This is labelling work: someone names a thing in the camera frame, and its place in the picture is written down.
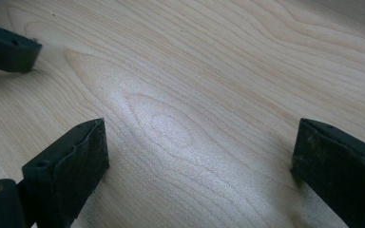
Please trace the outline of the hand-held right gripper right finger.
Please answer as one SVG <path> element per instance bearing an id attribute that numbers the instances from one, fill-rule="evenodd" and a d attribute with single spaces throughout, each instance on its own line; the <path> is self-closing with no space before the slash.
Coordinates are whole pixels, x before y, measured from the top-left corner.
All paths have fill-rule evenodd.
<path id="1" fill-rule="evenodd" d="M 365 142 L 332 125 L 301 119 L 292 164 L 292 173 L 350 228 L 365 228 Z"/>

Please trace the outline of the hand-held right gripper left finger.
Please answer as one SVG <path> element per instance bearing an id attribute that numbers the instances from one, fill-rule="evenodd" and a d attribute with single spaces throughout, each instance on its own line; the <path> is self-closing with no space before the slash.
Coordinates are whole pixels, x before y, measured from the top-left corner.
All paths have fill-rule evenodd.
<path id="1" fill-rule="evenodd" d="M 22 167 L 39 228 L 69 228 L 109 168 L 103 119 L 80 123 Z"/>

